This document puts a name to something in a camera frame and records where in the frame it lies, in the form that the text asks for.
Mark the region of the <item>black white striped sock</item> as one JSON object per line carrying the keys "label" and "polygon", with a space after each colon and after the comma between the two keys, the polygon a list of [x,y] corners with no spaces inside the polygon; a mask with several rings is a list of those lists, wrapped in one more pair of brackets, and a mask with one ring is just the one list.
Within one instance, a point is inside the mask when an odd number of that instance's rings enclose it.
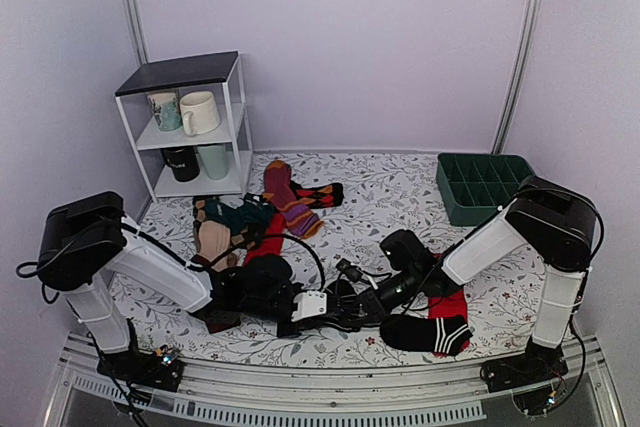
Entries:
{"label": "black white striped sock", "polygon": [[336,279],[324,292],[327,294],[327,314],[320,318],[321,326],[349,333],[380,325],[372,314],[365,312],[359,295],[348,281]]}

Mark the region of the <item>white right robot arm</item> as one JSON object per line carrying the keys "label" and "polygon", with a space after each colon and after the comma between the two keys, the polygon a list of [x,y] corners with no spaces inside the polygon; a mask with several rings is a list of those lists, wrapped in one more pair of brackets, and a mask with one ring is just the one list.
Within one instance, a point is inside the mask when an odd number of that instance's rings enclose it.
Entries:
{"label": "white right robot arm", "polygon": [[461,352],[471,338],[467,320],[419,318],[395,313],[418,294],[445,298],[485,269],[521,248],[529,248],[546,269],[539,310],[517,362],[517,374],[537,383],[556,364],[591,262],[604,240],[604,222],[586,197],[537,176],[525,179],[509,201],[441,254],[432,253],[409,230],[381,244],[397,275],[362,291],[356,305],[367,325],[377,325],[392,348],[447,356]]}

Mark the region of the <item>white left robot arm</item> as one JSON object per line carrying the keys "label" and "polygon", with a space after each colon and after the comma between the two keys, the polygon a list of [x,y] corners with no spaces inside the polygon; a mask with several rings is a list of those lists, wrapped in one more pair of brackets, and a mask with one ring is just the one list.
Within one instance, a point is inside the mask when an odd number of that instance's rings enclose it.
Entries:
{"label": "white left robot arm", "polygon": [[149,362],[135,348],[135,330],[109,294],[105,270],[146,285],[211,332],[235,326],[241,315],[297,324],[327,313],[327,294],[293,284],[291,268],[279,256],[215,270],[230,252],[184,260],[125,214],[119,194],[105,191],[48,213],[35,275],[68,302],[99,349],[110,354],[111,366],[126,380],[138,381]]}

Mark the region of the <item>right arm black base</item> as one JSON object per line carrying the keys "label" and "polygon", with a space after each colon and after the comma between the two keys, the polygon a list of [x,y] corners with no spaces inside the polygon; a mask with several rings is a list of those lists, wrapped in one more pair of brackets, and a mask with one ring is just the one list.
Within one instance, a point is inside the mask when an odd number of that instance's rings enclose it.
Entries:
{"label": "right arm black base", "polygon": [[529,341],[522,354],[484,362],[480,378],[490,393],[529,387],[512,400],[521,413],[539,416],[547,414],[567,392],[567,373],[560,346],[547,348]]}

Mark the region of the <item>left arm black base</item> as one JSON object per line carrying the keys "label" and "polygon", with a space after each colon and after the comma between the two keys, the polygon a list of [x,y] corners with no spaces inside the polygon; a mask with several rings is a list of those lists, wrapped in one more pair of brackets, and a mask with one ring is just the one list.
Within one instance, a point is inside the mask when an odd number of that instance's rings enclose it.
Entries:
{"label": "left arm black base", "polygon": [[185,367],[184,362],[179,359],[180,350],[162,345],[152,353],[142,352],[130,320],[127,320],[127,326],[130,335],[127,350],[114,354],[100,353],[97,372],[128,385],[177,392]]}

